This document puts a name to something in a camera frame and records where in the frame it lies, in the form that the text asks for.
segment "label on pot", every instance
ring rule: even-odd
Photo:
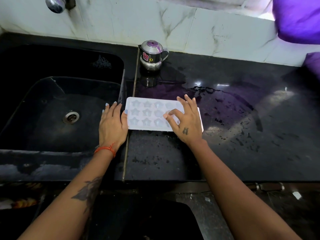
[[[146,54],[146,52],[143,52],[142,55],[143,55],[144,60],[146,60],[146,61],[149,60],[149,56]]]

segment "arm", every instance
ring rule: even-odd
[[[185,142],[202,169],[210,189],[235,239],[300,239],[265,202],[256,196],[210,149],[202,139],[195,98],[178,97],[185,113],[174,109],[164,118]],[[180,120],[177,125],[172,115]]]
[[[106,105],[99,126],[99,145],[116,152],[125,142],[128,133],[126,113],[121,104],[109,108]],[[48,208],[26,229],[19,240],[59,239],[78,240],[86,224],[102,177],[113,158],[110,150],[100,150],[91,161],[48,206]]]

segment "faucet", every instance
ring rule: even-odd
[[[71,10],[76,6],[76,0],[45,0],[45,3],[55,13],[62,13],[65,9]]]

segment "red thread bracelet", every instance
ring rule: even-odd
[[[107,146],[98,147],[98,148],[94,151],[94,154],[96,154],[98,151],[100,151],[100,150],[102,150],[102,149],[107,149],[107,150],[110,150],[110,151],[113,153],[113,158],[115,158],[115,157],[116,157],[116,152],[114,151],[114,149],[112,149],[113,144],[114,144],[114,143],[112,143],[110,147],[107,147]]]

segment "forearm tattoo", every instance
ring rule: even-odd
[[[182,133],[187,135],[187,134],[188,134],[188,129],[189,129],[189,128],[186,128],[186,127],[185,127],[185,128],[183,129],[183,132],[182,132]]]
[[[88,209],[92,210],[94,200],[98,194],[98,189],[101,184],[101,180],[102,176],[96,177],[92,181],[85,181],[86,185],[83,186],[83,188],[79,190],[75,196],[71,197],[71,199],[87,201],[87,207],[84,210],[84,213],[86,213]]]

